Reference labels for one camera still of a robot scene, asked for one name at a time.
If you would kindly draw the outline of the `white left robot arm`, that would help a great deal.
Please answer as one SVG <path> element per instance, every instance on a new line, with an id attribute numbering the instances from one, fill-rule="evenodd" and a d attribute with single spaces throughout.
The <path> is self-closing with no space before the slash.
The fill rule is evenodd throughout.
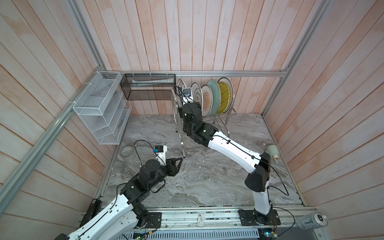
<path id="1" fill-rule="evenodd" d="M 154 224 L 151 214 L 142 204 L 157 184 L 166 177 L 179 173 L 183 158 L 166 159 L 161 165 L 157 160 L 148 160 L 140 171 L 117 193 L 115 199 L 76 231 L 60 234 L 57 240 L 113 240 L 128 230 Z"/>

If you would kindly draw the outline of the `yellow woven plate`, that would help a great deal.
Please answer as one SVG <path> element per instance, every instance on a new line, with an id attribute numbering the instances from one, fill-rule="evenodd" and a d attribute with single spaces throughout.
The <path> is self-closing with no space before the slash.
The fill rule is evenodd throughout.
<path id="1" fill-rule="evenodd" d="M 229 85 L 225 82 L 220 82 L 219 88 L 221 92 L 221 101 L 218 109 L 218 114 L 222 114 L 226 111 L 227 107 L 230 104 L 231 90 Z"/>

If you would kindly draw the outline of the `green rim white plate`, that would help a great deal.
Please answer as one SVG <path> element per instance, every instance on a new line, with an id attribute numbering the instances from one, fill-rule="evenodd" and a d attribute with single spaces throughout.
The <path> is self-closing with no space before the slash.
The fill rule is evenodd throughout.
<path id="1" fill-rule="evenodd" d="M 183 95 L 183 89 L 186 87 L 185 82 L 182 79 L 178 79 L 177 81 L 177 88 L 178 88 L 178 94 L 182 98 Z"/>

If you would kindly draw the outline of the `small orange sunburst plate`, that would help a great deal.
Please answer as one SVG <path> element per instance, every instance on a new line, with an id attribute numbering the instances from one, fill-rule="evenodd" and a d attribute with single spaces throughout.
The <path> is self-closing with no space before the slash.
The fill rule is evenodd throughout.
<path id="1" fill-rule="evenodd" d="M 212 93 L 212 89 L 208 85 L 203 85 L 201 87 L 201 90 L 202 90 L 202 98 L 203 98 L 202 116 L 203 116 L 203 118 L 205 118 L 209 115 L 209 113 L 212 110 L 213 93 Z"/>

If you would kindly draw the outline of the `white plate with cloud outline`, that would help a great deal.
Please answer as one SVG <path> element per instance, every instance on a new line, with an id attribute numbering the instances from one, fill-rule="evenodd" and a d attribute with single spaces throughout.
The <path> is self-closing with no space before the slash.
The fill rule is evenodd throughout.
<path id="1" fill-rule="evenodd" d="M 203 107 L 203 94 L 201 86 L 198 83 L 192 83 L 191 92 L 194 102 L 199 103 L 200 108 Z"/>

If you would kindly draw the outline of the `large orange sunburst plate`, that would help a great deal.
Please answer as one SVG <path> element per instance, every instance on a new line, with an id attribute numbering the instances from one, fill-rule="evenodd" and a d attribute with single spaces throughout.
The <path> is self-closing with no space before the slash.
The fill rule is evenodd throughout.
<path id="1" fill-rule="evenodd" d="M 218 84 L 219 84 L 220 82 L 225 82 L 225 83 L 227 83 L 227 84 L 229 85 L 229 87 L 230 87 L 230 90 L 231 90 L 230 104 L 229 104 L 229 106 L 227 107 L 226 111 L 224 112 L 224 113 L 227 113 L 227 112 L 230 110 L 230 108 L 232 107 L 232 105 L 233 105 L 233 101 L 234 101 L 234 88 L 233 88 L 232 82 L 231 82 L 228 78 L 226 78 L 226 77 L 222 77 L 222 78 L 220 78 L 220 79 L 218 80 Z"/>

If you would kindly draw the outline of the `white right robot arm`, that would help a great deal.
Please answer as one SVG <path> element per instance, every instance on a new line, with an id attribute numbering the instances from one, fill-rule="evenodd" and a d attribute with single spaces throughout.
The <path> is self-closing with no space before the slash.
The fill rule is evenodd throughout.
<path id="1" fill-rule="evenodd" d="M 183 119 L 183 131 L 197 144 L 203 145 L 230 158 L 247 172 L 245 185 L 253 192 L 254 210 L 252 219 L 259 225 L 266 225 L 271 213 L 267 188 L 270 180 L 271 156 L 259 154 L 236 143 L 213 125 L 203 121 L 201 105 L 186 103 L 178 108 Z"/>

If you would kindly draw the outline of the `pale green flower plate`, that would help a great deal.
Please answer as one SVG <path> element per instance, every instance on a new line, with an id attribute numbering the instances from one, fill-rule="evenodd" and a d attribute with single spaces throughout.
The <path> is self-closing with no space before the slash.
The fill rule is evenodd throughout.
<path id="1" fill-rule="evenodd" d="M 211 88 L 211 91 L 212 91 L 212 109 L 209 115 L 214 116 L 217 114 L 220 107 L 221 92 L 220 92 L 219 84 L 214 79 L 211 79 L 208 82 L 208 86 Z"/>

